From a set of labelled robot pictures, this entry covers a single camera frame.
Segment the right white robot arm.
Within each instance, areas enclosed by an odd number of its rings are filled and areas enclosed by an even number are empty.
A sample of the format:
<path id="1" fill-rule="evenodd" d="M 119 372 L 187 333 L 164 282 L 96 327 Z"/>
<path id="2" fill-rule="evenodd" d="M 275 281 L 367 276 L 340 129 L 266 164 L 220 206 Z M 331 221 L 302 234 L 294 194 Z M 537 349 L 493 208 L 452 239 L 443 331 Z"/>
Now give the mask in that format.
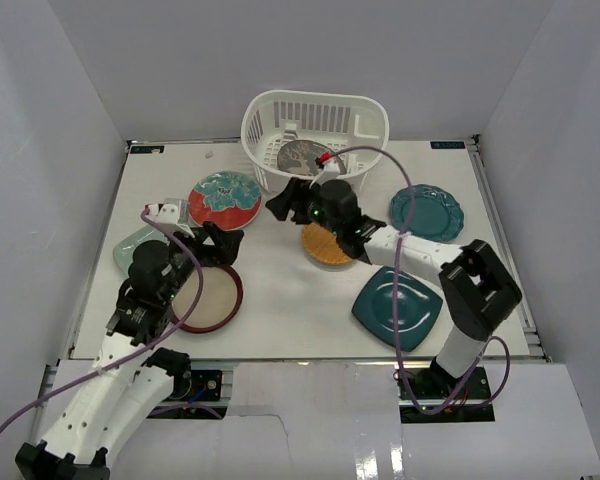
<path id="1" fill-rule="evenodd" d="M 442 290 L 453 327 L 430 369 L 432 388 L 443 398 L 466 389 L 467 371 L 522 300 L 520 287 L 488 243 L 476 239 L 459 246 L 401 233 L 363 214 L 343 180 L 317 184 L 293 178 L 265 206 L 279 221 L 315 223 L 330 231 L 353 259 L 392 266 Z"/>

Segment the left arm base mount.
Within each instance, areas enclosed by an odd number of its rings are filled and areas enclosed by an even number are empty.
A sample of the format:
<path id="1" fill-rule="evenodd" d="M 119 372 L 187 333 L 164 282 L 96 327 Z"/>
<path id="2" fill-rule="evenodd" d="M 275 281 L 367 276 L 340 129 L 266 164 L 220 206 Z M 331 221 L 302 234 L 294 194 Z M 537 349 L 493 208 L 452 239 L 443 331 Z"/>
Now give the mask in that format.
<path id="1" fill-rule="evenodd" d="M 222 397 L 221 370 L 190 370 L 172 393 L 149 414 L 150 419 L 221 420 L 227 406 Z"/>

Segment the red teal floral plate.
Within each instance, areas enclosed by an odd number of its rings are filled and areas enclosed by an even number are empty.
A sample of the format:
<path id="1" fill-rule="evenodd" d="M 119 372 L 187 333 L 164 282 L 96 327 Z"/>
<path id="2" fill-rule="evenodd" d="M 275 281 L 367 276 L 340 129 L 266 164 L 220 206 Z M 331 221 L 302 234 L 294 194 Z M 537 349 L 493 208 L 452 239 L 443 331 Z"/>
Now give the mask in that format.
<path id="1" fill-rule="evenodd" d="M 239 230 L 258 215 L 262 191 L 246 174 L 219 171 L 198 181 L 188 202 L 194 223 L 202 225 L 211 221 L 223 230 Z"/>

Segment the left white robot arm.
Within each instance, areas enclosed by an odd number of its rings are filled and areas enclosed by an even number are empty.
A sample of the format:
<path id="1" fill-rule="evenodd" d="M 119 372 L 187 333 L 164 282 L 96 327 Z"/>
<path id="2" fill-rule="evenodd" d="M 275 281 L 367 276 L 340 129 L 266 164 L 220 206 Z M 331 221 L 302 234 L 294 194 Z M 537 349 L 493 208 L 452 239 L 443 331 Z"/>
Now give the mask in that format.
<path id="1" fill-rule="evenodd" d="M 26 479 L 107 479 L 115 457 L 167 397 L 191 387 L 188 354 L 157 344 L 180 316 L 172 302 L 205 266 L 231 265 L 244 237 L 207 221 L 190 233 L 168 224 L 154 228 L 132 254 L 99 354 L 90 372 L 71 382 L 76 393 L 52 427 L 15 457 Z"/>

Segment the red rimmed cream plate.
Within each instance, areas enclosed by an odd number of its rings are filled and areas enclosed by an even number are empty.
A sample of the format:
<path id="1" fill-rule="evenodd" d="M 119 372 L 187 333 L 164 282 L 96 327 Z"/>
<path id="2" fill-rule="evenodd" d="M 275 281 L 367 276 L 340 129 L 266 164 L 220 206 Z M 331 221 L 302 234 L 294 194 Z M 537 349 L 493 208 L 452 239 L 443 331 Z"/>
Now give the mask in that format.
<path id="1" fill-rule="evenodd" d="M 231 266 L 204 267 L 200 299 L 181 329 L 195 334 L 210 333 L 231 321 L 243 300 L 240 276 Z M 181 320 L 198 292 L 199 277 L 192 273 L 172 302 L 174 324 Z"/>

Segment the grey deer pattern plate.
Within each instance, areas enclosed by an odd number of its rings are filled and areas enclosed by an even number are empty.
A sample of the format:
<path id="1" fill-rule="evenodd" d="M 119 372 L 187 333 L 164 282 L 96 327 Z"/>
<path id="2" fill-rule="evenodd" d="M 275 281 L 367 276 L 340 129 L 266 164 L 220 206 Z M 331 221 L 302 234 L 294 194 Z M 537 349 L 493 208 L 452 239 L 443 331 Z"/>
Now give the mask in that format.
<path id="1" fill-rule="evenodd" d="M 277 168 L 286 173 L 314 177 L 319 173 L 316 159 L 329 149 L 312 140 L 293 140 L 283 145 L 277 155 Z"/>

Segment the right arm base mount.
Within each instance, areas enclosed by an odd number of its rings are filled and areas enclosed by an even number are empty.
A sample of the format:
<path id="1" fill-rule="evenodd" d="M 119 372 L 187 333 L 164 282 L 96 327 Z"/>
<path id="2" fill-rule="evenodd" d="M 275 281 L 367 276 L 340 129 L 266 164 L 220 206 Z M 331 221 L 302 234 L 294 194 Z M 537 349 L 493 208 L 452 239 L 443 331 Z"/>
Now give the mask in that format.
<path id="1" fill-rule="evenodd" d="M 407 376 L 413 393 L 425 410 L 432 410 L 442 404 L 450 393 L 437 386 L 426 369 L 410 369 Z M 474 370 L 452 403 L 436 416 L 424 415 L 415 408 L 398 370 L 394 371 L 393 378 L 398 387 L 400 419 L 403 425 L 492 423 L 496 420 L 492 405 L 478 407 L 488 400 L 492 393 L 483 367 Z"/>

